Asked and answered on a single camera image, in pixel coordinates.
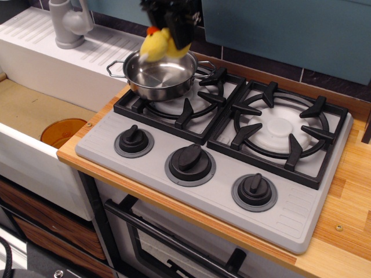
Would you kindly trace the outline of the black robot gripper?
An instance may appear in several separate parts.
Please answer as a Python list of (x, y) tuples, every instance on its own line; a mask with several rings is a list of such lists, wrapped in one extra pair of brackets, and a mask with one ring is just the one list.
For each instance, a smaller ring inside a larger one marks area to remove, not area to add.
[(200, 1), (140, 1), (151, 25), (168, 27), (176, 49), (184, 49), (194, 40), (194, 25), (201, 21)]

